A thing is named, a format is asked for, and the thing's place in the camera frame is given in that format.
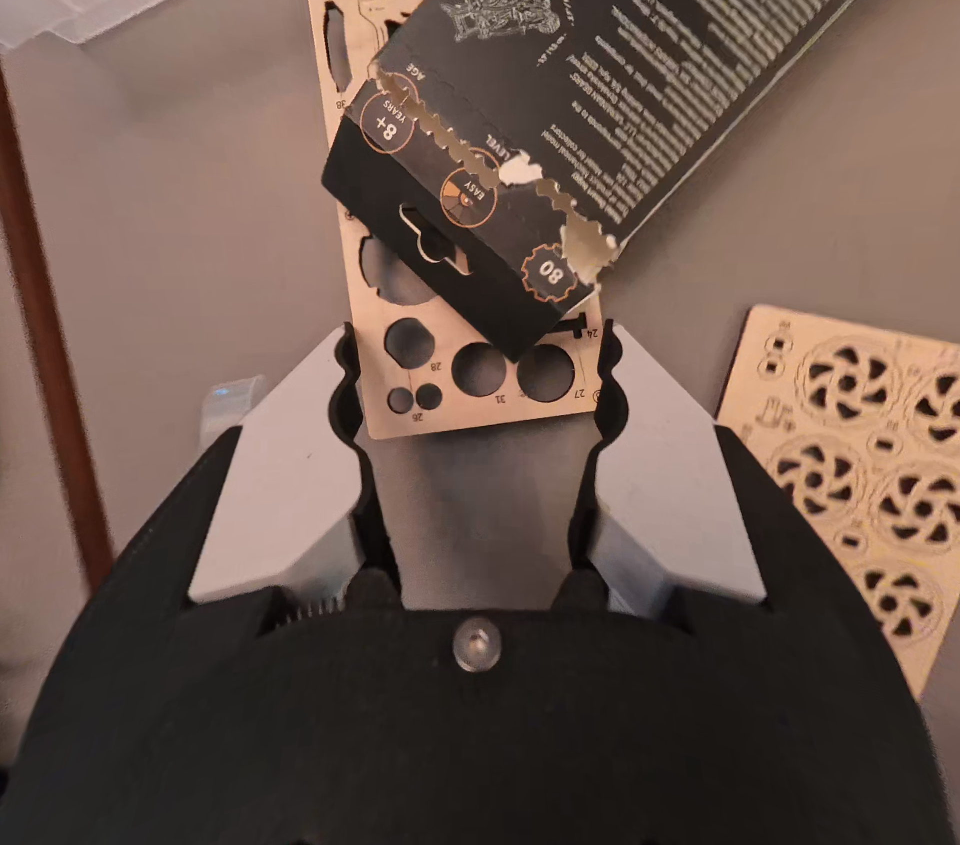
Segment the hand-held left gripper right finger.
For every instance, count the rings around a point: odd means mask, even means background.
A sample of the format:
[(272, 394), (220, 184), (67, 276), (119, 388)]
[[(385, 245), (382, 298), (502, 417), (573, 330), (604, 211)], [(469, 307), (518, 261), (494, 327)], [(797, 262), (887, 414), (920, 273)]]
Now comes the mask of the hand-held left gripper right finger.
[(766, 588), (712, 416), (619, 323), (604, 323), (587, 455), (567, 533), (606, 610), (658, 619), (678, 589), (758, 604)]

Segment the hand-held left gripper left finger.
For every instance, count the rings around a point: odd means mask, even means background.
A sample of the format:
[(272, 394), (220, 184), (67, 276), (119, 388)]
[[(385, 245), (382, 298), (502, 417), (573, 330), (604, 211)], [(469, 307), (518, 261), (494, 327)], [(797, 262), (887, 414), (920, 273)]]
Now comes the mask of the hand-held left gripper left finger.
[(242, 420), (189, 587), (207, 603), (279, 587), (302, 602), (339, 599), (360, 570), (400, 570), (371, 461), (354, 328), (335, 328)]

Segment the wooden parts sheet round holes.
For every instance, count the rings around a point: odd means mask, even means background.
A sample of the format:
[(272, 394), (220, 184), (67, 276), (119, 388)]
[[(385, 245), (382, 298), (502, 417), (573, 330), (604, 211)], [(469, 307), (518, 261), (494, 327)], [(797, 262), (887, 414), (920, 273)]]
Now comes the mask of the wooden parts sheet round holes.
[[(361, 75), (422, 0), (308, 0), (331, 144)], [(592, 412), (599, 394), (599, 297), (506, 359), (342, 203), (335, 202), (371, 438), (460, 431)]]

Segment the wooden parts sheet gear wheels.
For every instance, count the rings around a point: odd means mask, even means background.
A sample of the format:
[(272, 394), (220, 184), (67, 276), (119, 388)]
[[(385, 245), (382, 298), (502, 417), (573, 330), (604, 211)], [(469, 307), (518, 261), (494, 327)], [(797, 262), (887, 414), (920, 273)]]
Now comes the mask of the wooden parts sheet gear wheels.
[(759, 304), (716, 419), (841, 562), (919, 698), (958, 605), (958, 345)]

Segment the small clear plastic piece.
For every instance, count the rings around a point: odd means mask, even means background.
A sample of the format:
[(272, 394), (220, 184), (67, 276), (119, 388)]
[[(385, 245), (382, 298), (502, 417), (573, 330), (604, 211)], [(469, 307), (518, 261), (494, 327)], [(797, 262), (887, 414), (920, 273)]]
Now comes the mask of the small clear plastic piece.
[(224, 431), (242, 424), (262, 401), (266, 391), (267, 380), (263, 374), (212, 387), (200, 406), (198, 452), (202, 454)]

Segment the black cardboard box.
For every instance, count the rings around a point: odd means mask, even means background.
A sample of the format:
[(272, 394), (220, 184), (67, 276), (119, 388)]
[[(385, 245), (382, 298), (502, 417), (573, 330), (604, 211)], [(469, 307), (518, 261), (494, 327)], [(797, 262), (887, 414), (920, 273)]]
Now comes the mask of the black cardboard box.
[(422, 0), (322, 184), (518, 361), (855, 0)]

